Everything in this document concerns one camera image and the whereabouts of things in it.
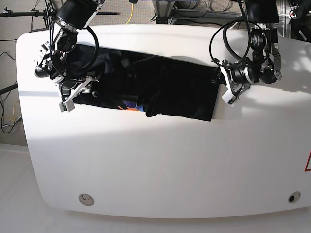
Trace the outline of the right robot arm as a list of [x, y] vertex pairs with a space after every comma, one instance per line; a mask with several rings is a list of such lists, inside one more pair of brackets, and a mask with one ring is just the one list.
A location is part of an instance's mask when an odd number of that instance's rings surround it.
[[[89, 23], [104, 3], [104, 0], [68, 0], [58, 10], [53, 22], [48, 23], [49, 41], [41, 46], [34, 73], [39, 78], [49, 77], [57, 83], [62, 101], [83, 83], [79, 76], [85, 75], [97, 58], [99, 41]], [[77, 45], [79, 30], [87, 30], [93, 36], [95, 49], [92, 59], [83, 67], [70, 68], [66, 65], [67, 56]]]

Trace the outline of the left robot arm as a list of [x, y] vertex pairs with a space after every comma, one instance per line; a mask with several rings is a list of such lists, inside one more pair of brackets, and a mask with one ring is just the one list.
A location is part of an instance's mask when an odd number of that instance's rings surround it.
[[[279, 13], [274, 0], [240, 0], [241, 15], [230, 20], [219, 30], [223, 35], [225, 48], [236, 62], [212, 61], [218, 65], [216, 81], [226, 86], [222, 99], [233, 106], [240, 95], [258, 82], [273, 84], [281, 79], [281, 55], [278, 47]], [[243, 22], [247, 29], [247, 47], [239, 56], [230, 46], [227, 31], [235, 23]]]

